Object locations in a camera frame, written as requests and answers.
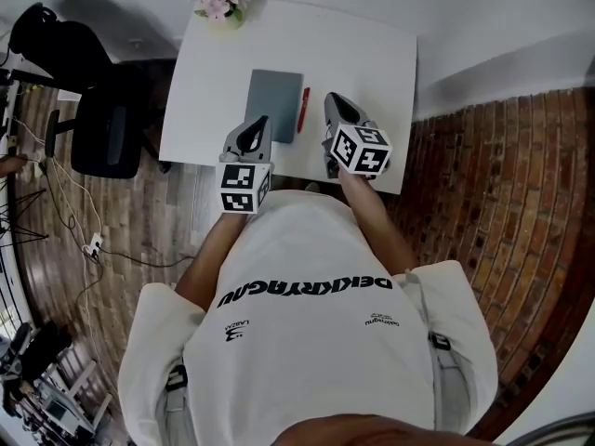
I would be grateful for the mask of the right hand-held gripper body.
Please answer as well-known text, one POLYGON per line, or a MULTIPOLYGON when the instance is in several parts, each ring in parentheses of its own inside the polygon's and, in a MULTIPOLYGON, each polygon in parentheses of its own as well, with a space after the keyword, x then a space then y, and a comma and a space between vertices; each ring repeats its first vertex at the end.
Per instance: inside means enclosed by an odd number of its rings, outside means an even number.
POLYGON ((358 125, 346 123, 326 125, 324 166, 329 179, 336 179, 339 170, 374 179, 388 170, 393 147, 386 131, 373 121, 358 125))

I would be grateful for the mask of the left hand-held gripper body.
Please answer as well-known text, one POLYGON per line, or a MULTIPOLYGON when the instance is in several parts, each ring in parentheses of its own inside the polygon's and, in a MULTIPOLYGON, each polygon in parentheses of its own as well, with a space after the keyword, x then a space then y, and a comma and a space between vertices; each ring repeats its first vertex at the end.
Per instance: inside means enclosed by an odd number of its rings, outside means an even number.
POLYGON ((224 213, 254 215, 271 188, 271 152, 227 148, 216 166, 217 200, 224 213))

